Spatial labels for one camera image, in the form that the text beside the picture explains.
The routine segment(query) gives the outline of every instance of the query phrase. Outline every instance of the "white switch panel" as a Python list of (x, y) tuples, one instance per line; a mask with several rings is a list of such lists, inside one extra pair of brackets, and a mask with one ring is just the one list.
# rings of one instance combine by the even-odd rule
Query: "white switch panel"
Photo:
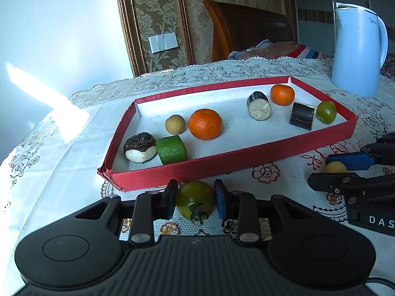
[(178, 47), (177, 38), (174, 32), (153, 35), (148, 38), (151, 52), (159, 52)]
[(163, 35), (165, 40), (165, 50), (178, 47), (177, 38), (174, 32), (166, 33)]

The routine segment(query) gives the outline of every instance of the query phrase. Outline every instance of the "kettle lid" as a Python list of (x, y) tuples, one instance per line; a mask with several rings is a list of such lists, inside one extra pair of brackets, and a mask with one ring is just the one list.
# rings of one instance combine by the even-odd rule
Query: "kettle lid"
[(372, 13), (372, 14), (374, 14), (374, 15), (377, 15), (376, 12), (374, 12), (374, 11), (368, 9), (368, 8), (365, 8), (364, 6), (360, 6), (360, 5), (356, 5), (356, 4), (342, 3), (342, 4), (339, 4), (339, 5), (336, 7), (336, 9), (345, 9), (345, 8), (358, 8), (358, 9), (360, 9), (360, 10), (367, 11), (367, 12), (369, 12), (369, 13)]

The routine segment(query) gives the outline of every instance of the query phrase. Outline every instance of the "kettle handle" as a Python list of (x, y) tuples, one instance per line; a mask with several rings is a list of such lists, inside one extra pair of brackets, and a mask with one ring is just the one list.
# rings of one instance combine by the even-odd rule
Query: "kettle handle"
[(378, 32), (380, 34), (380, 69), (384, 64), (384, 61), (387, 57), (388, 51), (388, 37), (387, 37), (387, 29), (383, 20), (380, 17), (378, 18)]

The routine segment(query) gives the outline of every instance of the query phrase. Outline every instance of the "table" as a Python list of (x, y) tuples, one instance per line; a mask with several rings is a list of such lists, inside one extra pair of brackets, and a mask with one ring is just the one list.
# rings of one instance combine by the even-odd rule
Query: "table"
[[(213, 184), (221, 178), (229, 190), (253, 193), (258, 199), (270, 199), (283, 194), (346, 226), (346, 211), (342, 196), (314, 192), (307, 184), (312, 172), (320, 172), (325, 158), (332, 153), (358, 151), (374, 142), (380, 134), (394, 131), (395, 82), (380, 77), (377, 97), (366, 98), (350, 94), (330, 82), (332, 60), (294, 59), (281, 57), (266, 60), (254, 57), (247, 60), (226, 60), (206, 65), (193, 65), (176, 70), (145, 74), (138, 78), (98, 85), (78, 92), (69, 98), (75, 115), (83, 123), (72, 123), (72, 131), (65, 130), (55, 112), (49, 113), (13, 150), (0, 167), (2, 295), (11, 295), (23, 286), (13, 261), (15, 244), (30, 232), (68, 215), (112, 193), (123, 200), (135, 199), (145, 190), (118, 192), (96, 173), (101, 166), (113, 133), (123, 113), (139, 97), (170, 89), (200, 84), (212, 84), (247, 78), (293, 75), (323, 91), (359, 116), (353, 136), (324, 148), (228, 175), (208, 178)], [(373, 166), (360, 176), (390, 174), (395, 167)], [(197, 227), (183, 219), (176, 210), (173, 219), (155, 222), (155, 237), (160, 234), (218, 235), (234, 234), (235, 221), (222, 221), (214, 212), (204, 225)], [(395, 281), (395, 237), (382, 235), (351, 226), (366, 235), (377, 252), (372, 276)], [(125, 220), (121, 239), (126, 239), (130, 221)], [(264, 239), (270, 239), (270, 230), (261, 219)]]

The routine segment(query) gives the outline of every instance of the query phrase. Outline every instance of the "black cable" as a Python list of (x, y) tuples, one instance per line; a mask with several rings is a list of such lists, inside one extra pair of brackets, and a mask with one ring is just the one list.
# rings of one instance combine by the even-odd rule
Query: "black cable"
[(395, 291), (395, 283), (392, 281), (389, 281), (385, 278), (380, 278), (380, 277), (370, 277), (366, 280), (365, 284), (370, 284), (370, 283), (376, 283), (376, 284), (381, 284), (381, 285), (386, 285), (387, 287), (391, 288), (393, 291)]

